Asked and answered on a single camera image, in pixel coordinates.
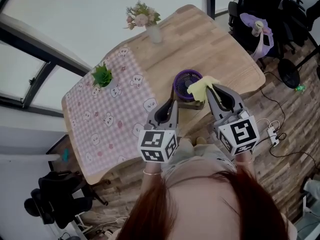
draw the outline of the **white pipe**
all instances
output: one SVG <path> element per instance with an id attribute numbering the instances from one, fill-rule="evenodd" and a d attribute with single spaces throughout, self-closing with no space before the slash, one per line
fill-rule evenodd
<path id="1" fill-rule="evenodd" d="M 0 163 L 54 161 L 59 154 L 0 154 Z"/>

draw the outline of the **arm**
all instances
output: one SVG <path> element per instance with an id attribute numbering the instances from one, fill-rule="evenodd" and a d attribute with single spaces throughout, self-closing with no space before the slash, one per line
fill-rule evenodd
<path id="1" fill-rule="evenodd" d="M 151 186 L 158 184 L 161 179 L 161 164 L 159 162 L 146 162 L 143 173 L 141 194 L 144 194 Z"/>
<path id="2" fill-rule="evenodd" d="M 246 151 L 237 154 L 235 157 L 236 171 L 238 174 L 246 171 L 250 173 L 254 178 L 256 177 L 254 168 L 254 158 L 250 151 Z"/>

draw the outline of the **power outlet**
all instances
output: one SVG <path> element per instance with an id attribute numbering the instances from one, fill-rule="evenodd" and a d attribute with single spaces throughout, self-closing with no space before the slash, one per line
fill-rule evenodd
<path id="1" fill-rule="evenodd" d="M 279 144 L 279 140 L 278 140 L 278 137 L 277 137 L 277 133 L 275 131 L 275 128 L 273 126 L 271 126 L 269 129 L 266 130 L 268 135 L 269 135 L 269 138 L 270 138 L 270 141 L 271 141 L 271 144 L 273 146 L 276 146 Z"/>

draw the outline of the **black stand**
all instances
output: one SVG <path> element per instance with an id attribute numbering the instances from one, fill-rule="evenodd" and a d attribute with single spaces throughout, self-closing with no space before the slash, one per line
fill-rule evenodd
<path id="1" fill-rule="evenodd" d="M 289 88 L 297 88 L 300 83 L 300 75 L 298 69 L 302 67 L 308 60 L 314 55 L 320 52 L 320 45 L 318 45 L 309 55 L 307 55 L 303 61 L 295 66 L 290 60 L 284 58 L 281 59 L 278 64 L 278 72 L 283 83 Z M 320 66 L 316 69 L 318 78 L 320 79 Z"/>

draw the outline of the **white vase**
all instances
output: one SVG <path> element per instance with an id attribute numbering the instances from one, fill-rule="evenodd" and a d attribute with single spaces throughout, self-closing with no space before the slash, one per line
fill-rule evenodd
<path id="1" fill-rule="evenodd" d="M 158 25 L 145 26 L 145 29 L 152 43 L 159 44 L 162 42 L 162 35 Z"/>

